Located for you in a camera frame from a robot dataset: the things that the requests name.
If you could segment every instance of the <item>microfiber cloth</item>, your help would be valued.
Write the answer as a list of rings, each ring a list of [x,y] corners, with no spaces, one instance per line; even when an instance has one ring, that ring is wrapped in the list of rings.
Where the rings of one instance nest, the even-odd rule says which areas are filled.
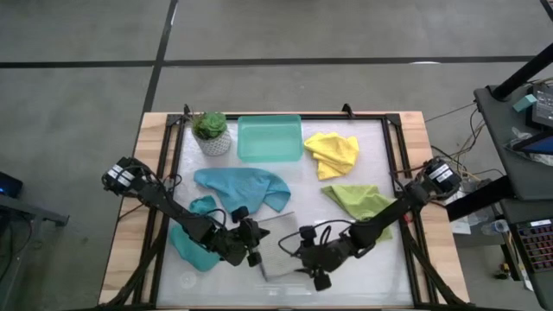
[[[303,144],[319,161],[319,180],[343,176],[352,170],[359,154],[359,144],[354,136],[344,138],[338,133],[317,133]]]
[[[208,195],[192,201],[188,210],[192,213],[202,214],[213,210],[216,206],[213,196]],[[198,271],[209,271],[220,261],[218,254],[206,251],[191,240],[188,234],[182,230],[181,225],[171,228],[169,239],[181,258],[191,263]]]
[[[194,181],[215,189],[229,213],[246,206],[253,214],[262,202],[280,212],[290,198],[280,177],[259,168],[204,168],[194,173]]]
[[[380,194],[377,186],[333,185],[321,190],[356,220],[374,217],[394,201]],[[391,238],[390,227],[387,227],[377,242]]]
[[[261,271],[265,280],[284,276],[303,268],[302,261],[285,253],[278,246],[278,241],[290,233],[298,231],[294,212],[278,215],[271,219],[259,221],[259,227],[270,231],[270,234],[259,241],[257,250],[261,255]],[[283,241],[283,247],[289,251],[296,251],[302,242],[299,234]]]

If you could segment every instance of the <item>keyboard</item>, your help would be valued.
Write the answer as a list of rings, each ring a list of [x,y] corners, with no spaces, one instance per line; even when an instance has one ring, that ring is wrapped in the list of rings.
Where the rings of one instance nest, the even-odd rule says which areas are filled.
[[[535,273],[553,270],[552,224],[553,219],[516,224],[526,259]]]

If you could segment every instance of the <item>succulent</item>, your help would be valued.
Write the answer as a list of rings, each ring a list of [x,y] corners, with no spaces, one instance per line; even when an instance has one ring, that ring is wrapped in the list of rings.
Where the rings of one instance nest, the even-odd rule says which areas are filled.
[[[204,112],[192,119],[192,130],[203,140],[217,138],[226,130],[226,117],[220,112]]]

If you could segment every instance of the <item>teal plastic tray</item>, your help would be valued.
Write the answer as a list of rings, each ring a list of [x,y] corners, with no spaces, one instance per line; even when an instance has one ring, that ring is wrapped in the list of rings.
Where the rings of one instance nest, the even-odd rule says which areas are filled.
[[[238,118],[238,157],[243,162],[292,162],[302,154],[300,116]]]

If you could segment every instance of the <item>wooden table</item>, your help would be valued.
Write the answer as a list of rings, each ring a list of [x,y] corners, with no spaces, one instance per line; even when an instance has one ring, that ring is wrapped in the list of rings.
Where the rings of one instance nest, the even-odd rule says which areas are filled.
[[[307,114],[309,112],[291,112]],[[384,112],[356,112],[356,115],[375,114]],[[424,125],[423,114],[420,111],[400,111],[404,131],[404,141],[407,146],[407,153],[412,168],[421,166],[424,161],[432,157],[430,142]],[[134,156],[153,169],[157,168],[162,137],[165,130],[165,123],[168,113],[154,112],[144,114],[143,122],[138,133],[137,146]],[[165,165],[165,174],[168,174],[172,155],[175,149],[175,137],[171,136],[169,142],[168,160]],[[397,167],[401,169],[399,152],[397,152],[397,140],[392,135],[394,144],[394,155],[396,156]],[[129,211],[137,206],[136,199],[125,198],[123,200],[120,214]],[[157,224],[161,219],[161,213],[157,213]],[[144,229],[148,218],[148,208],[141,207],[125,217],[124,221],[118,223],[113,243],[111,245],[110,258],[105,271],[104,283],[100,292],[99,302],[107,302],[114,297],[125,282],[129,279],[134,269],[138,266],[140,253],[143,245]],[[453,233],[449,226],[448,214],[440,206],[429,204],[422,211],[424,234],[428,245],[430,261],[442,276],[448,286],[464,301],[468,301],[468,293],[463,278],[461,264],[455,248]],[[149,267],[149,273],[145,278],[143,300],[149,297],[151,272],[154,264]],[[428,301],[425,281],[420,266],[417,265],[417,277],[421,289],[423,301]]]

